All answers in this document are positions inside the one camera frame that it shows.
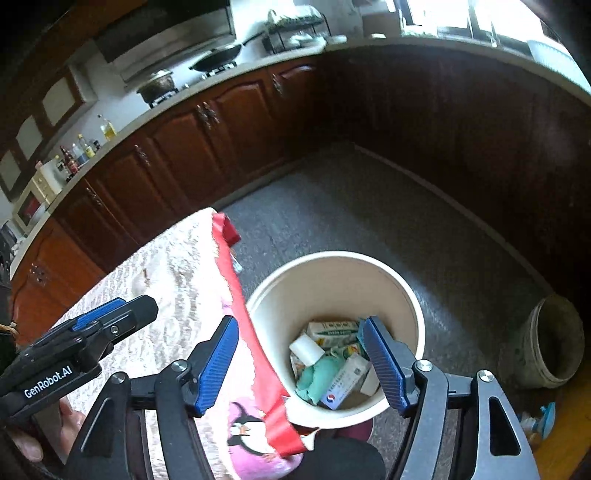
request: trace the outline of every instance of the screw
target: screw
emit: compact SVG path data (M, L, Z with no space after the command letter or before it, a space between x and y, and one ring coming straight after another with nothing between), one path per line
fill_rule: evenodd
M429 360L418 360L415 365L421 372L430 372L433 370L433 364Z
M175 360L173 362L172 369L175 372L184 372L188 366L189 366L189 364L187 363L186 360Z
M117 372L111 375L111 381L113 383L123 383L126 378L127 375L124 372Z
M492 382L495 379L495 376L488 370L480 370L478 372L478 378L483 382Z

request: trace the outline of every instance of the blue gripper pad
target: blue gripper pad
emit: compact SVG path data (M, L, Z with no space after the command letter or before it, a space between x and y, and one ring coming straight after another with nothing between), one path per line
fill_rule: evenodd
M78 330L82 330L86 325L88 325L93 320L106 315L109 312L112 312L115 309L118 309L122 305L125 305L126 301L124 299L120 299L119 297L113 300L108 301L107 303L102 304L101 306L81 315L78 318L76 324L72 327L73 332L77 332Z
M219 338L212 354L209 356L203 372L199 376L199 389L197 390L199 395L195 401L195 411L199 415L204 415L206 410L213 407L213 404L216 402L217 394L222 387L223 379L226 376L228 367L236 351L238 337L238 321L232 318Z
M388 404L398 410L400 415L404 415L411 407L411 402L408 399L406 380L399 362L402 361L403 366L411 368L415 361L414 355L406 344L392 338L376 316L369 317L363 324L363 342L378 374L379 383ZM400 354L402 358L397 361L395 354Z

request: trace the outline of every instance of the bucket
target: bucket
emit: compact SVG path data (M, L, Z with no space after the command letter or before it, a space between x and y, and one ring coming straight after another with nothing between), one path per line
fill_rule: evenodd
M574 375L583 359L583 322L572 303L552 294L531 311L513 336L511 349L519 386L559 387Z
M416 296L398 273L365 255L320 252L289 262L258 286L246 308L271 366L290 394L287 417L297 425L339 429L388 408L381 388L371 397L359 394L357 404L335 411L296 395L289 344L309 321L378 315L394 339L406 343L417 359L423 357L425 323Z

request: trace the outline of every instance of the white bottle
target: white bottle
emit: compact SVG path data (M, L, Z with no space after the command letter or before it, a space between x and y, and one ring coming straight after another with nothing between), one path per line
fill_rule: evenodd
M72 155L76 159L76 161L78 162L78 165L80 165L80 166L82 166L86 162L88 162L88 156L75 143L72 144Z

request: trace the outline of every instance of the finger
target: finger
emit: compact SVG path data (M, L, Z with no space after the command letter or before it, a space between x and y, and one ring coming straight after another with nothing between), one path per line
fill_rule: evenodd
M30 462L43 460L43 449L35 438L17 429L7 429L7 432L27 460Z
M72 404L70 404L68 397L60 398L60 412L63 417L69 417L74 413L74 409L72 408Z
M85 419L86 415L81 411L74 411L69 417L63 418L60 441L64 452L70 453L70 450L72 450L76 436L78 435L78 432L80 432Z

